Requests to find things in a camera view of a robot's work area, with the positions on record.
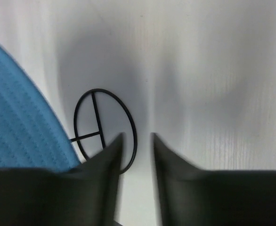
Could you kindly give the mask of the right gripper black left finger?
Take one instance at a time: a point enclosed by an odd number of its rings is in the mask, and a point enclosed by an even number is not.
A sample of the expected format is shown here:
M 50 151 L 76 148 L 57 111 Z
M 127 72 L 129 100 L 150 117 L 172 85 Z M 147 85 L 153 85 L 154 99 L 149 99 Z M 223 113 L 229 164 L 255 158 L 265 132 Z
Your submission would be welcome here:
M 0 168 L 0 226 L 113 226 L 124 135 L 77 167 L 56 173 Z

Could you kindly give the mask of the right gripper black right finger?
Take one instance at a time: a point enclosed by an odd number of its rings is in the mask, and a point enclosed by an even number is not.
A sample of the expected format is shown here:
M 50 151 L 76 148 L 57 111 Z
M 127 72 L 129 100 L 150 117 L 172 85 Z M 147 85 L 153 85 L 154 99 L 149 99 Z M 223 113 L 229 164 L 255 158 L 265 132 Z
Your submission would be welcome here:
M 205 170 L 152 134 L 164 226 L 276 226 L 276 170 Z

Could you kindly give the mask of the blue bucket hat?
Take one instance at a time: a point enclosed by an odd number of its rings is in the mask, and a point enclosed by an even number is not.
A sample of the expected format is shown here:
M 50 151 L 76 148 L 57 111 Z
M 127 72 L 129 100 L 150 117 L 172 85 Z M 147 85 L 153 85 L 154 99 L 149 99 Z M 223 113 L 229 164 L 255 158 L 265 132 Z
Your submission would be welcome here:
M 44 96 L 0 46 L 0 168 L 63 172 L 79 164 L 68 136 Z

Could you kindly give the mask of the black wire hat stand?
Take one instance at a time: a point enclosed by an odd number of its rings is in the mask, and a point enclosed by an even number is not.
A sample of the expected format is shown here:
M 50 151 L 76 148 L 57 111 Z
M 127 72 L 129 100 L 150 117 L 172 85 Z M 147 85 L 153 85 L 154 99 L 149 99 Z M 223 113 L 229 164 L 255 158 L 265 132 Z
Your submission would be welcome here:
M 127 172 L 130 169 L 130 167 L 132 166 L 132 164 L 133 164 L 133 162 L 136 158 L 137 150 L 138 150 L 138 134 L 137 134 L 136 124 L 134 122 L 134 119 L 133 119 L 128 107 L 113 92 L 111 92 L 107 89 L 95 88 L 95 89 L 90 89 L 90 90 L 86 91 L 79 98 L 79 100 L 76 104 L 75 110 L 74 110 L 74 114 L 73 114 L 74 138 L 71 138 L 70 141 L 72 143 L 74 143 L 74 142 L 77 143 L 81 154 L 83 155 L 83 157 L 86 160 L 88 160 L 90 157 L 88 156 L 88 154 L 86 154 L 86 152 L 85 152 L 85 150 L 82 146 L 82 143 L 81 143 L 82 140 L 87 139 L 87 138 L 91 138 L 91 137 L 95 137 L 95 136 L 100 136 L 100 141 L 101 141 L 102 147 L 103 148 L 106 147 L 106 141 L 105 141 L 105 137 L 104 137 L 102 123 L 101 123 L 101 120 L 100 120 L 100 113 L 99 113 L 99 109 L 98 109 L 98 105 L 97 105 L 97 99 L 96 99 L 96 94 L 97 93 L 106 94 L 106 95 L 110 96 L 112 99 L 114 99 L 121 106 L 121 108 L 123 109 L 123 111 L 125 112 L 128 120 L 129 120 L 131 130 L 132 130 L 132 135 L 133 135 L 133 150 L 132 150 L 132 155 L 131 155 L 131 158 L 130 158 L 129 162 L 127 163 L 127 165 L 120 172 L 120 174 L 124 174 L 125 172 Z M 94 113 L 95 113 L 95 117 L 96 117 L 96 121 L 97 121 L 98 131 L 80 136 L 79 132 L 78 132 L 78 114 L 79 114 L 79 110 L 80 110 L 80 107 L 81 107 L 83 101 L 88 96 L 91 96 L 91 98 L 92 98 L 92 103 L 93 103 Z

